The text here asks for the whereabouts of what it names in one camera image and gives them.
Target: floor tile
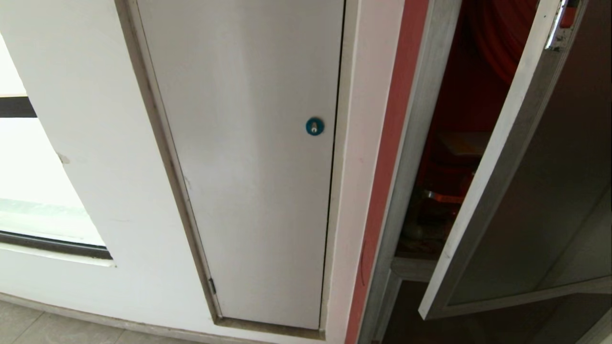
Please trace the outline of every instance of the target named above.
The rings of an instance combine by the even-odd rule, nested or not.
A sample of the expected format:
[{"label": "floor tile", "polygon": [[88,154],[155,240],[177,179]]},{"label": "floor tile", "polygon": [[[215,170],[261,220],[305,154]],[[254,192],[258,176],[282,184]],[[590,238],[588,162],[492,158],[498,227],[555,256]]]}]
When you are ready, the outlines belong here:
[{"label": "floor tile", "polygon": [[45,313],[15,344],[114,344],[122,329]]},{"label": "floor tile", "polygon": [[125,331],[116,344],[199,344],[186,340],[160,337],[140,332]]},{"label": "floor tile", "polygon": [[0,344],[11,344],[40,315],[39,310],[0,301]]}]

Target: red wall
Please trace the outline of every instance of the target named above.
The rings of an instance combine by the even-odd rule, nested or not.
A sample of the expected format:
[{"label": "red wall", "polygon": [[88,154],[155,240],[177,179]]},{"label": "red wall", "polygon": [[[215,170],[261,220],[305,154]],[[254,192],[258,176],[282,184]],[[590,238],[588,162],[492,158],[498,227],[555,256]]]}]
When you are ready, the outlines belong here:
[{"label": "red wall", "polygon": [[383,217],[391,190],[391,179],[400,146],[401,131],[406,117],[408,97],[410,96],[412,79],[419,55],[427,5],[427,0],[406,0],[404,4],[387,111],[382,125],[382,137],[365,224],[359,270],[346,330],[346,344],[356,343],[359,336]]}]

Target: blue lock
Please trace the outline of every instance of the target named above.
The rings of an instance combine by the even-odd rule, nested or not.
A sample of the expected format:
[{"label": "blue lock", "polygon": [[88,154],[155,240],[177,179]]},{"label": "blue lock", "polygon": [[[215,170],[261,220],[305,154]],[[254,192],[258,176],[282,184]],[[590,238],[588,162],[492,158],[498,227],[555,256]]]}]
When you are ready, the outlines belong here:
[{"label": "blue lock", "polygon": [[318,136],[323,133],[323,129],[325,129],[325,124],[320,118],[312,117],[306,122],[306,131],[312,136]]}]

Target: white wall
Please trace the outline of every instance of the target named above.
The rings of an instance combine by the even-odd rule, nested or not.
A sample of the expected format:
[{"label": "white wall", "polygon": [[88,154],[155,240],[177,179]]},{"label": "white wall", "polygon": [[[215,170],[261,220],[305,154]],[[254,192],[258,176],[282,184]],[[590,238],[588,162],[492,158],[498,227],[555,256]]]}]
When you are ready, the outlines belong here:
[{"label": "white wall", "polygon": [[[343,343],[346,333],[403,1],[351,6],[358,6],[357,42],[345,43],[351,49],[343,57],[351,73],[343,74],[349,92],[340,107],[349,116],[338,117],[346,133],[338,134],[342,184],[330,230],[330,343]],[[0,248],[0,292],[160,326],[314,343],[212,323],[114,1],[2,1],[0,7],[0,32],[31,102],[55,150],[70,160],[66,173],[116,263]]]},{"label": "white wall", "polygon": [[10,59],[10,54],[0,34],[0,97],[22,97],[26,95],[19,74]]}]

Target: white door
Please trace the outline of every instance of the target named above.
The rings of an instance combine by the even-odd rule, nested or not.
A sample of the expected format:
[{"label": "white door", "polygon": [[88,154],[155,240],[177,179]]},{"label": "white door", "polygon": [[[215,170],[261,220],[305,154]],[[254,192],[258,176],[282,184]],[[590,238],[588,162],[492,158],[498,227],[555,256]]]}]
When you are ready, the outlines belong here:
[{"label": "white door", "polygon": [[221,315],[319,328],[343,0],[138,7]]},{"label": "white door", "polygon": [[424,318],[612,293],[610,2],[580,1],[544,50],[560,3],[539,2]]}]

